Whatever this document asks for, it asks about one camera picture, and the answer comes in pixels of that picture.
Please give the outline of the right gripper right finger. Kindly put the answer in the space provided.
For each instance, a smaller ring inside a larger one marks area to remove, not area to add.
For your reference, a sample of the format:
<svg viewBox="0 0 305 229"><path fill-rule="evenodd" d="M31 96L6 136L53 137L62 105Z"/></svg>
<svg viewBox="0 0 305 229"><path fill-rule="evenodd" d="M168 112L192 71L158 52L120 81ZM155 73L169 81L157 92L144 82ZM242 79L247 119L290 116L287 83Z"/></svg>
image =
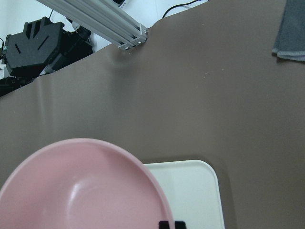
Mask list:
<svg viewBox="0 0 305 229"><path fill-rule="evenodd" d="M175 229L186 229L186 223L184 221L175 221Z"/></svg>

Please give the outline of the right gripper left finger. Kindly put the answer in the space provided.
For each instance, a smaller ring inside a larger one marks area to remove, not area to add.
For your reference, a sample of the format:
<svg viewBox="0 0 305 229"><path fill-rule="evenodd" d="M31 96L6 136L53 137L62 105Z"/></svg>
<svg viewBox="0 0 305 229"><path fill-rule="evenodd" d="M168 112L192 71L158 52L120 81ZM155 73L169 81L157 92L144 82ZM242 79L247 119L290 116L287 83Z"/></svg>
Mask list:
<svg viewBox="0 0 305 229"><path fill-rule="evenodd" d="M170 229L171 224L169 221L160 221L158 224L159 229Z"/></svg>

